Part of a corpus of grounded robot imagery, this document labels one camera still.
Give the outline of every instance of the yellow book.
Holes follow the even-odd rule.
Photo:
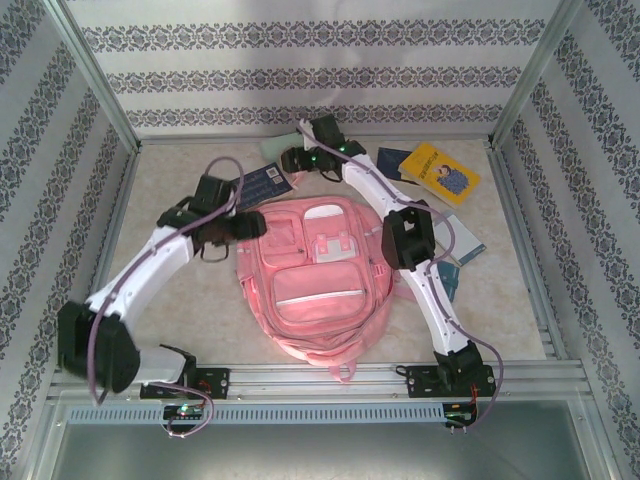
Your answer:
[[[480,175],[428,143],[420,145],[398,170],[454,208],[480,183]]]

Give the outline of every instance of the cartoon illustration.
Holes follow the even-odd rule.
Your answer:
[[[469,179],[460,170],[449,165],[440,165],[433,169],[438,176],[438,183],[454,195],[460,195],[469,187]]]

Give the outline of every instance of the pink backpack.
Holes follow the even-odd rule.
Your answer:
[[[340,382],[384,334],[392,271],[369,207],[316,197],[259,207],[267,233],[238,243],[237,274],[258,323],[282,349]],[[342,377],[340,366],[349,374]]]

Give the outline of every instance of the robotic arm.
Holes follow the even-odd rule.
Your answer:
[[[58,363],[79,376],[87,377],[88,340],[91,326],[103,305],[102,322],[95,343],[96,382],[115,393],[132,383],[176,383],[184,378],[193,357],[181,350],[160,346],[138,350],[132,340],[136,321],[149,301],[175,272],[202,256],[205,245],[224,245],[257,238],[266,232],[264,217],[259,212],[236,213],[235,207],[201,226],[182,232],[188,225],[204,219],[221,208],[231,197],[233,182],[207,174],[193,197],[187,197],[164,212],[157,221],[151,238],[142,250],[108,285],[91,295],[86,302],[67,302],[58,313]],[[114,287],[122,283],[117,295]]]
[[[456,328],[458,319],[432,262],[435,238],[429,207],[424,202],[417,202],[421,205],[416,206],[383,177],[362,146],[345,140],[332,116],[312,121],[303,133],[307,137],[305,143],[311,143],[286,151],[282,155],[283,169],[290,173],[319,170],[325,178],[333,172],[337,181],[344,180],[354,187],[383,220],[384,257],[391,268],[400,271],[429,325],[438,361],[437,381],[443,391],[449,396],[461,392],[464,395],[471,385],[487,387],[491,368],[483,364],[475,343]],[[341,159],[342,155],[331,154],[320,146],[333,148],[353,161]],[[101,312],[94,362],[99,385],[115,393],[132,383],[181,382],[190,386],[190,379],[185,377],[189,363],[195,369],[193,356],[167,346],[138,350],[132,334],[153,296],[195,254],[202,255],[205,244],[225,245],[228,254],[230,242],[257,238],[266,232],[262,214],[236,214],[232,207],[223,216],[182,233],[187,225],[225,204],[233,189],[232,182],[203,175],[195,195],[162,214],[147,244],[116,278],[83,304],[70,301],[62,307],[58,314],[61,367],[87,377],[89,332]],[[112,295],[116,285],[121,286]],[[491,393],[494,390],[493,385],[483,389]]]

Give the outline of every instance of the wire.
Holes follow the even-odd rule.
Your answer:
[[[151,382],[151,383],[149,383],[149,385],[153,385],[154,387],[166,388],[168,390],[176,390],[178,392],[191,393],[191,394],[194,394],[194,395],[198,395],[198,396],[202,397],[202,404],[199,405],[200,408],[204,407],[204,405],[207,404],[207,403],[209,404],[210,408],[208,410],[205,409],[205,411],[207,412],[207,415],[204,418],[204,420],[202,422],[200,422],[198,425],[196,425],[195,427],[193,427],[188,432],[184,432],[184,433],[176,433],[176,432],[174,432],[171,429],[171,424],[173,423],[174,418],[173,417],[170,418],[169,422],[167,423],[167,426],[165,428],[165,430],[167,431],[167,433],[169,434],[170,437],[186,438],[186,437],[188,437],[190,435],[193,435],[194,433],[198,433],[200,430],[202,430],[204,427],[206,427],[207,424],[213,419],[213,409],[214,409],[213,400],[206,393],[201,392],[200,390],[196,390],[195,388],[183,387],[182,385],[176,385],[175,383]]]
[[[380,178],[379,174],[367,167],[366,165],[362,164],[361,162],[349,157],[348,155],[345,155],[344,153],[338,151],[338,150],[334,150],[333,148],[319,142],[318,140],[316,140],[312,135],[309,135],[309,133],[306,132],[306,130],[304,128],[302,128],[302,125],[300,125],[300,128],[298,129],[306,138],[308,138],[312,143],[314,143],[315,145],[317,145],[318,147],[320,147],[322,150],[331,153],[332,155],[335,155],[338,158],[341,158],[347,162],[351,162],[354,165],[360,167],[362,170],[366,171],[368,174],[370,174],[373,178],[376,179],[376,181],[380,184],[380,186],[398,203],[408,206],[408,207],[413,207],[413,208],[418,208],[420,210],[425,210],[429,213],[435,214],[438,217],[440,217],[442,219],[442,221],[444,222],[444,224],[446,225],[447,229],[449,230],[449,235],[451,236],[451,244],[449,245],[449,247],[447,249],[445,249],[444,253],[442,253],[442,255],[434,257],[433,260],[431,260],[431,262],[429,262],[429,264],[427,265],[427,270],[431,271],[431,268],[437,264],[438,262],[440,262],[441,260],[444,260],[446,257],[449,256],[449,254],[453,251],[453,247],[455,245],[455,232],[453,230],[453,226],[451,225],[451,222],[449,222],[449,220],[440,212],[438,212],[436,209],[429,207],[427,205],[422,205],[420,203],[416,203],[416,202],[408,202],[405,200],[400,199],[395,192],[386,184],[386,182]],[[460,326],[457,322],[455,322],[447,313],[446,309],[444,308],[444,306],[442,305],[442,302],[440,301],[440,297],[438,295],[438,291],[436,290],[436,286],[435,283],[433,282],[433,278],[432,275],[427,275],[427,279],[429,281],[429,288],[431,289],[431,292],[433,294],[433,297],[436,300],[436,304],[438,305],[438,308],[440,309],[440,312],[442,312],[442,315],[444,316],[445,322],[446,323],[450,323],[453,328],[455,328],[458,332],[460,332],[462,335],[464,335],[466,338],[468,338],[469,340],[471,340],[472,342],[478,343],[480,345],[483,345],[484,347],[488,348],[495,356],[496,359],[498,361],[498,370],[500,371],[500,377],[496,380],[496,389],[493,393],[493,396],[491,397],[491,400],[489,401],[489,405],[487,405],[487,408],[484,410],[484,413],[482,414],[481,417],[479,417],[470,427],[471,428],[475,428],[482,420],[484,420],[484,418],[487,416],[487,414],[491,411],[491,409],[493,408],[494,404],[496,403],[496,400],[498,398],[498,395],[500,393],[500,389],[502,388],[502,380],[504,379],[504,361],[502,360],[502,356],[500,355],[500,353],[498,352],[498,350],[496,350],[493,345],[485,342],[484,340],[480,340],[479,338],[471,335],[470,333],[468,333],[467,331],[464,330],[464,328],[462,328],[462,326]]]
[[[104,401],[104,399],[106,398],[106,390],[102,392],[102,394],[100,395],[100,397],[98,397],[98,393],[97,393],[97,384],[96,384],[96,361],[95,361],[95,355],[96,355],[96,341],[98,338],[98,329],[100,328],[100,323],[102,322],[102,319],[104,318],[104,314],[107,310],[107,308],[109,307],[109,305],[117,298],[118,293],[120,292],[120,289],[124,286],[124,284],[127,282],[127,280],[131,277],[131,275],[133,275],[133,273],[140,268],[140,266],[152,255],[155,255],[157,250],[162,248],[164,245],[166,245],[167,243],[169,243],[170,241],[172,241],[174,238],[178,237],[179,235],[183,235],[195,228],[198,228],[202,225],[204,225],[205,223],[208,223],[210,221],[212,221],[213,219],[215,219],[216,217],[230,211],[231,209],[233,209],[236,205],[236,202],[239,200],[240,198],[240,194],[242,192],[242,189],[244,187],[244,169],[242,168],[242,165],[240,164],[240,162],[238,162],[238,160],[236,160],[233,157],[218,157],[215,158],[214,160],[212,160],[209,165],[207,165],[207,168],[205,170],[205,174],[209,174],[209,171],[211,170],[211,168],[218,162],[222,161],[222,160],[229,160],[232,163],[234,163],[236,165],[236,167],[238,167],[238,171],[239,171],[239,180],[238,180],[238,187],[237,189],[235,189],[231,196],[229,197],[229,200],[227,200],[227,202],[222,205],[220,208],[216,209],[215,211],[211,212],[210,214],[194,221],[191,222],[188,225],[185,225],[184,227],[180,228],[179,230],[176,230],[175,232],[171,233],[170,235],[166,236],[165,238],[163,238],[162,240],[160,240],[155,246],[153,246],[151,249],[145,251],[142,255],[140,255],[140,257],[138,257],[138,259],[133,262],[133,264],[122,274],[122,276],[120,277],[120,279],[116,282],[116,284],[114,285],[114,287],[111,289],[111,291],[109,292],[109,294],[105,297],[104,301],[102,302],[101,307],[98,309],[98,313],[96,313],[96,318],[93,321],[93,324],[91,325],[91,331],[89,332],[89,342],[88,342],[88,346],[87,346],[87,380],[89,382],[89,393],[91,394],[91,397],[93,398],[93,401],[95,403],[96,406],[100,406],[102,405],[102,402]]]

